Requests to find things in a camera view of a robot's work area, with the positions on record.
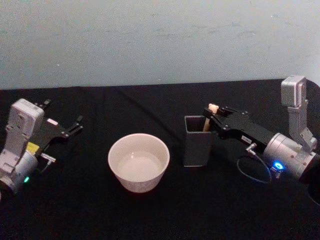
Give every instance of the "light blue wall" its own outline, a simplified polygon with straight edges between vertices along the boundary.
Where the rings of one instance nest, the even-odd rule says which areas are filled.
[[[320,84],[319,0],[0,0],[0,88]]]

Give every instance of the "table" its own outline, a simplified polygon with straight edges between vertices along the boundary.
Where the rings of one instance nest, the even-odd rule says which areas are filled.
[[[46,116],[68,127],[83,115],[84,130],[51,146],[56,163],[0,207],[0,239],[320,239],[320,207],[305,185],[286,175],[252,182],[219,153],[205,167],[182,164],[184,116],[201,115],[208,103],[247,110],[289,136],[281,81],[1,90],[1,149],[19,98],[52,99]],[[308,127],[318,139],[319,93],[308,81]],[[132,133],[155,135],[171,155],[159,185],[145,194],[125,190],[107,164],[112,144]]]

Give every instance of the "bowl rim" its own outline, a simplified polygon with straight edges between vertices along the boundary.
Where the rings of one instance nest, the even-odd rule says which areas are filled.
[[[116,174],[115,169],[113,169],[113,168],[111,167],[111,164],[110,164],[110,161],[111,161],[111,160],[110,160],[110,153],[112,152],[112,150],[113,150],[113,148],[115,147],[115,145],[116,145],[118,142],[123,141],[124,139],[131,138],[131,137],[137,136],[137,135],[144,136],[144,137],[151,137],[151,138],[157,140],[161,145],[164,146],[165,152],[167,153],[167,158],[165,159],[165,166],[164,166],[164,168],[162,169],[162,171],[161,171],[158,175],[156,175],[155,177],[152,177],[152,178],[147,179],[147,180],[144,180],[144,181],[134,181],[134,180],[131,180],[131,179],[127,179],[127,178],[125,178],[125,177],[123,177],[123,176],[120,176],[120,175]],[[153,179],[156,179],[157,177],[161,176],[161,175],[166,171],[166,169],[167,169],[167,167],[168,167],[168,165],[169,165],[169,162],[170,162],[170,152],[169,152],[169,149],[168,149],[167,145],[166,145],[160,138],[158,138],[158,137],[156,137],[156,136],[154,136],[154,135],[151,135],[151,134],[147,134],[147,133],[132,133],[132,134],[129,134],[129,135],[125,135],[125,136],[119,138],[119,139],[111,146],[111,148],[110,148],[110,150],[109,150],[109,152],[108,152],[108,165],[109,165],[109,168],[111,169],[111,171],[113,172],[113,174],[116,175],[117,177],[119,177],[119,178],[121,178],[121,179],[123,179],[123,180],[125,180],[125,181],[131,182],[131,183],[145,183],[145,182],[151,181],[151,180],[153,180]]]

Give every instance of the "green led light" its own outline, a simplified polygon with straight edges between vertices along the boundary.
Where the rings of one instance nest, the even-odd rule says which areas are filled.
[[[27,177],[24,179],[24,183],[27,183],[29,180],[30,180],[30,177],[27,176]]]

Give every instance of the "water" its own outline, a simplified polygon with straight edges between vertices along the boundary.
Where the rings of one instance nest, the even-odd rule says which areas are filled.
[[[155,155],[147,151],[134,151],[120,160],[118,174],[129,181],[143,182],[157,177],[162,169]]]

